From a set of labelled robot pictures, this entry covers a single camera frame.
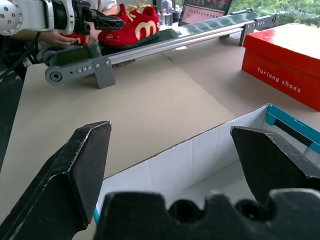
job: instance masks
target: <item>green conveyor belt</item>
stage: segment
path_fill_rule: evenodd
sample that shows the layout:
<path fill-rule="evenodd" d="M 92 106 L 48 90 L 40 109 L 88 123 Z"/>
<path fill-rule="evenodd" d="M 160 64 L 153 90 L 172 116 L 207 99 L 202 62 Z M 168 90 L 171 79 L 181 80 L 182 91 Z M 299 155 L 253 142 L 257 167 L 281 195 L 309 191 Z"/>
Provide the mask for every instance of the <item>green conveyor belt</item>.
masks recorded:
<path fill-rule="evenodd" d="M 159 32 L 159 38 L 145 42 L 140 47 L 157 44 L 160 42 L 170 41 L 172 39 L 205 33 L 212 30 L 217 30 L 229 27 L 235 24 L 246 23 L 256 18 L 262 17 L 256 12 L 245 12 L 235 15 L 227 15 L 195 24 L 187 24 L 183 26 L 173 27 L 171 29 L 162 30 Z M 116 54 L 124 51 L 125 49 L 112 49 L 103 45 L 93 45 L 83 48 L 70 49 L 68 51 L 56 52 L 49 61 L 50 66 L 64 66 L 67 64 L 77 63 L 88 59 L 94 59 L 101 56 Z"/>

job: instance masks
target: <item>red shoebox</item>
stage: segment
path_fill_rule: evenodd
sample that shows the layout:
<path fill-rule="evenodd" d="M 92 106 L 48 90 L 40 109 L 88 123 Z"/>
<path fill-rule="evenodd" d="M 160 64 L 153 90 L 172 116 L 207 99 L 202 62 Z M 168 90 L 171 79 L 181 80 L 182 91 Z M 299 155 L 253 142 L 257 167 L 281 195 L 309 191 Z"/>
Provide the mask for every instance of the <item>red shoebox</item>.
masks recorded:
<path fill-rule="evenodd" d="M 287 24 L 251 33 L 242 70 L 320 111 L 320 28 Z"/>

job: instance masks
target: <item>laptop screen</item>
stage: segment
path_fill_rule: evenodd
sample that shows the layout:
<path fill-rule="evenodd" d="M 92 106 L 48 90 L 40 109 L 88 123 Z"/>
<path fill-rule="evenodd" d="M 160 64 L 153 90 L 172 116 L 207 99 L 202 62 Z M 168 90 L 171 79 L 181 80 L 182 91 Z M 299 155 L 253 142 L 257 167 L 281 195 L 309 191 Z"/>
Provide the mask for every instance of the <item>laptop screen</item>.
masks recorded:
<path fill-rule="evenodd" d="M 231 2 L 232 0 L 184 0 L 179 26 L 225 16 Z"/>

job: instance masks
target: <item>conveyor belt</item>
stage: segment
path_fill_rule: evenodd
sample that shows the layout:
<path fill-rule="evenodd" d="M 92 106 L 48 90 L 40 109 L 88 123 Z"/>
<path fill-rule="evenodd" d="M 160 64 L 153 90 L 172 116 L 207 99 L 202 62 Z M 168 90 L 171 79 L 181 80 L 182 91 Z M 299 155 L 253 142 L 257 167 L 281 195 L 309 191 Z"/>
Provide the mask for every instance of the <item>conveyor belt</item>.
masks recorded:
<path fill-rule="evenodd" d="M 159 38 L 128 50 L 115 50 L 102 45 L 62 50 L 46 60 L 49 68 L 45 76 L 49 83 L 62 85 L 95 74 L 99 88 L 106 88 L 115 84 L 112 70 L 114 64 L 238 32 L 241 32 L 242 46 L 248 33 L 271 27 L 276 21 L 276 15 L 262 16 L 246 9 L 224 17 L 160 31 Z"/>

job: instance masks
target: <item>robotic arm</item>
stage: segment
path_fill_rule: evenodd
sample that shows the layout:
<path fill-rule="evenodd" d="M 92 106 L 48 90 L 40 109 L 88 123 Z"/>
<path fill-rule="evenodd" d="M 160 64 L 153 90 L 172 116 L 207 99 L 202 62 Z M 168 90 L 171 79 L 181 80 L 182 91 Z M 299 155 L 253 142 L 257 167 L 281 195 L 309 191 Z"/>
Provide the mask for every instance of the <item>robotic arm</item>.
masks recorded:
<path fill-rule="evenodd" d="M 82 0 L 0 0 L 0 35 L 10 36 L 21 30 L 64 34 L 90 34 L 93 22 L 98 30 L 121 29 L 125 23 L 90 9 Z"/>

